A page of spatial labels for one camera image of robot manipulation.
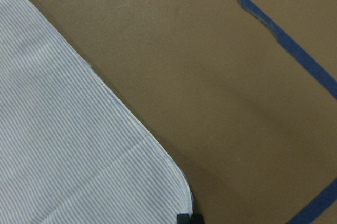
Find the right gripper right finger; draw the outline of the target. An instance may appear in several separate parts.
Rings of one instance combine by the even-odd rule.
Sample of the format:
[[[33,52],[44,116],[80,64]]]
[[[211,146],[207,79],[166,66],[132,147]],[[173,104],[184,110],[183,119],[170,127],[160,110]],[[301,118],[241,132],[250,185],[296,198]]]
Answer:
[[[204,224],[203,215],[199,213],[191,214],[190,224]]]

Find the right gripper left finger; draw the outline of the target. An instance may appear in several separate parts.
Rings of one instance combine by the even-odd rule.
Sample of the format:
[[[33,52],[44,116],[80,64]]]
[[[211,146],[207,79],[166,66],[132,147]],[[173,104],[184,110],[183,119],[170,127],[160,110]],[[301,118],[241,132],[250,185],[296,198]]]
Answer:
[[[177,224],[190,224],[190,215],[188,213],[180,213],[177,215]]]

